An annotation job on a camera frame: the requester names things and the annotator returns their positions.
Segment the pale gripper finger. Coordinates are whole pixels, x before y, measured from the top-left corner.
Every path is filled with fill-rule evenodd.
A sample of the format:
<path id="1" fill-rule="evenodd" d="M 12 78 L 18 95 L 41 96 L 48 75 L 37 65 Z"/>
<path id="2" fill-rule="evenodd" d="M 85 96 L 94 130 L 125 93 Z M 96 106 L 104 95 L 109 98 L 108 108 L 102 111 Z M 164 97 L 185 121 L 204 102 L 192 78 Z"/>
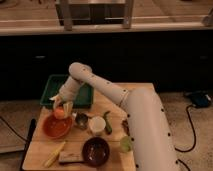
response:
<path id="1" fill-rule="evenodd" d="M 59 95 L 51 97 L 50 100 L 53 102 L 53 109 L 56 109 L 62 102 L 62 99 Z"/>
<path id="2" fill-rule="evenodd" d="M 63 104 L 63 108 L 64 108 L 64 112 L 66 114 L 70 114 L 72 112 L 73 102 L 72 101 L 68 101 L 68 102 L 64 103 Z"/>

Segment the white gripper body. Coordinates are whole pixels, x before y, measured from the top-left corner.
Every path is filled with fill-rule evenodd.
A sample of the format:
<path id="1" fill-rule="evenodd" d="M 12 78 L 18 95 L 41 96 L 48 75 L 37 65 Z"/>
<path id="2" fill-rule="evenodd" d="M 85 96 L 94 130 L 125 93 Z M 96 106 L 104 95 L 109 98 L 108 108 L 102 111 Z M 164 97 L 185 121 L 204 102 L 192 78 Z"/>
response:
<path id="1" fill-rule="evenodd" d="M 59 96 L 64 102 L 74 101 L 78 95 L 83 82 L 69 76 L 66 82 L 59 89 Z"/>

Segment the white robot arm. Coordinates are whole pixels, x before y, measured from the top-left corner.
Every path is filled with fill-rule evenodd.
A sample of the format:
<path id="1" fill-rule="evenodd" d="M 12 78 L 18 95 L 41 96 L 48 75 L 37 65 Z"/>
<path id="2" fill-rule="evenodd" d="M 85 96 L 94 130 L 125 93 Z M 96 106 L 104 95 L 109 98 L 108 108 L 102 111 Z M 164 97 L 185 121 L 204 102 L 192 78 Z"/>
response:
<path id="1" fill-rule="evenodd" d="M 164 107 L 154 90 L 146 87 L 122 88 L 95 75 L 90 66 L 74 62 L 69 66 L 68 79 L 51 97 L 53 107 L 63 104 L 65 113 L 70 113 L 84 83 L 127 114 L 136 171 L 180 171 Z"/>

